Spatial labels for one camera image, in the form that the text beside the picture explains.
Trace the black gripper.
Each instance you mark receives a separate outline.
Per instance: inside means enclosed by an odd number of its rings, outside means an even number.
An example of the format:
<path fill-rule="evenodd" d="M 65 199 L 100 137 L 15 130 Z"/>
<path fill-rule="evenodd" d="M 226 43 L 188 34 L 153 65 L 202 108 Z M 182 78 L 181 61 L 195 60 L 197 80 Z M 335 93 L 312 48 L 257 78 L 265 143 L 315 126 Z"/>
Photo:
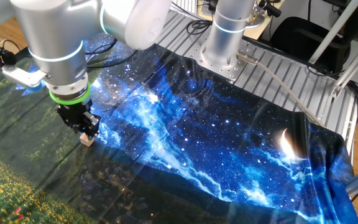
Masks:
<path fill-rule="evenodd" d="M 90 106 L 83 103 L 74 105 L 59 104 L 55 111 L 59 114 L 63 122 L 75 134 L 85 133 L 88 137 L 95 137 L 99 134 L 99 122 L 101 117 L 90 113 Z"/>

